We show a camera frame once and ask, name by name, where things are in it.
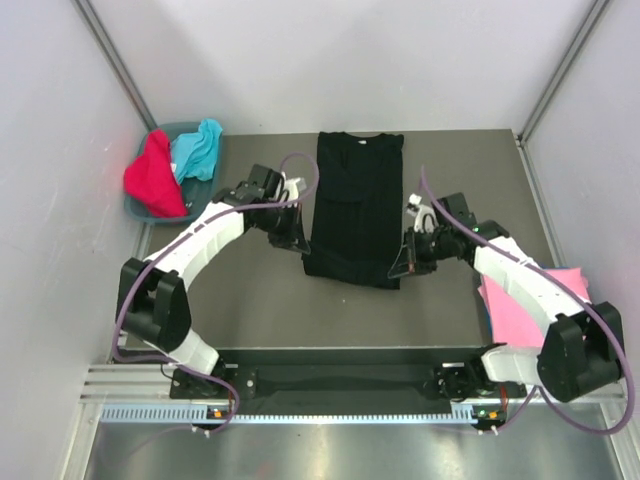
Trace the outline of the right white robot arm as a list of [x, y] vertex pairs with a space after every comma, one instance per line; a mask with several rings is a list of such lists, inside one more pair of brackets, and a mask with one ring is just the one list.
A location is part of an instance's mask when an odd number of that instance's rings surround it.
[[406, 209], [414, 223], [389, 278], [427, 275], [447, 259], [464, 261], [526, 311], [543, 336], [539, 347], [497, 342], [477, 350], [465, 365], [474, 393], [487, 396], [514, 382], [542, 387], [568, 403], [623, 377], [607, 336], [621, 335], [620, 315], [611, 304], [593, 305], [560, 287], [500, 224], [477, 221], [461, 193], [431, 205], [411, 195]]

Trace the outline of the black t shirt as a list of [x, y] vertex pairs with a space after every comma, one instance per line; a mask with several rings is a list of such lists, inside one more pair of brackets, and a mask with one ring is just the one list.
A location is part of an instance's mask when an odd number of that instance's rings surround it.
[[311, 253], [302, 257], [306, 275], [400, 288], [388, 272], [402, 242], [403, 146], [402, 134], [318, 135]]

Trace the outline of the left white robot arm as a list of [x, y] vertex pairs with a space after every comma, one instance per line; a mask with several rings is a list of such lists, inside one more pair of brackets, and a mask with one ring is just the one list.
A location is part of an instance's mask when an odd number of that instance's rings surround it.
[[313, 188], [302, 177], [254, 165], [248, 179], [217, 192], [168, 246], [123, 265], [116, 330], [154, 349], [151, 360], [167, 361], [192, 375], [203, 395], [220, 394], [227, 382], [224, 362], [194, 330], [189, 288], [226, 246], [251, 229], [265, 232], [275, 248], [309, 253], [302, 203]]

